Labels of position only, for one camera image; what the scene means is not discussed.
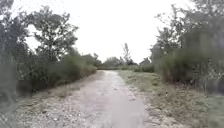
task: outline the distant tree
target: distant tree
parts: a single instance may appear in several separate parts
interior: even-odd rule
[[[106,67],[117,67],[120,65],[120,60],[117,57],[110,57],[103,64]]]
[[[74,32],[78,28],[68,23],[69,14],[54,14],[49,7],[45,6],[29,17],[31,24],[38,31],[34,33],[34,37],[41,43],[36,52],[44,58],[48,56],[48,61],[57,61],[75,44],[77,38]]]
[[[124,47],[123,47],[123,51],[124,51],[124,62],[126,65],[132,65],[134,62],[131,59],[131,53],[128,47],[128,44],[125,43]]]
[[[94,53],[93,57],[97,60],[99,56],[96,53]]]
[[[139,63],[140,66],[148,66],[150,64],[151,62],[148,57],[144,58],[144,60],[141,63]]]

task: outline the dirt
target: dirt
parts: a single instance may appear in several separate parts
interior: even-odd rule
[[[80,82],[21,101],[16,127],[187,128],[145,101],[116,72],[98,71]]]

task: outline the green shrub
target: green shrub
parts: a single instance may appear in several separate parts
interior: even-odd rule
[[[148,65],[148,66],[138,66],[134,68],[135,72],[149,72],[152,73],[154,72],[154,66],[153,65]]]
[[[161,59],[159,70],[166,81],[193,84],[206,69],[207,61],[200,53],[175,51]]]
[[[96,72],[96,67],[86,64],[80,56],[64,56],[54,63],[38,63],[18,83],[19,91],[37,92],[78,80]]]

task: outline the overcast sky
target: overcast sky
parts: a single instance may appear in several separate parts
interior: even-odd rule
[[[104,61],[123,56],[127,43],[133,60],[140,62],[156,43],[161,24],[154,17],[170,13],[171,4],[186,5],[188,0],[15,0],[14,8],[35,11],[49,5],[56,13],[70,13],[70,23],[79,27],[75,47],[80,53],[95,52]],[[28,43],[37,46],[33,39]]]

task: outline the grassy verge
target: grassy verge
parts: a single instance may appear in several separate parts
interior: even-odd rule
[[[150,96],[153,106],[192,128],[223,128],[223,96],[206,96],[194,90],[164,84],[157,74],[118,71],[130,85]]]

